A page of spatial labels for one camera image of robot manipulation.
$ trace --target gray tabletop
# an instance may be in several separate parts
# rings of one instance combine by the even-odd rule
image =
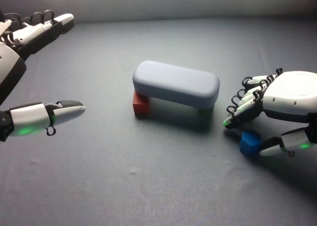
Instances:
[[[252,162],[224,131],[245,76],[317,71],[316,23],[205,19],[79,24],[27,60],[1,109],[78,100],[83,116],[0,148],[1,226],[311,226],[317,152]],[[132,109],[132,73],[144,60],[211,71],[220,94],[211,127],[197,110],[152,100]],[[262,114],[263,138],[302,125]]]

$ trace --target blue block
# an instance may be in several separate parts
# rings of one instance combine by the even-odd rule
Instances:
[[[240,152],[246,157],[253,158],[259,155],[261,145],[261,136],[254,131],[245,131],[242,133],[240,142]]]

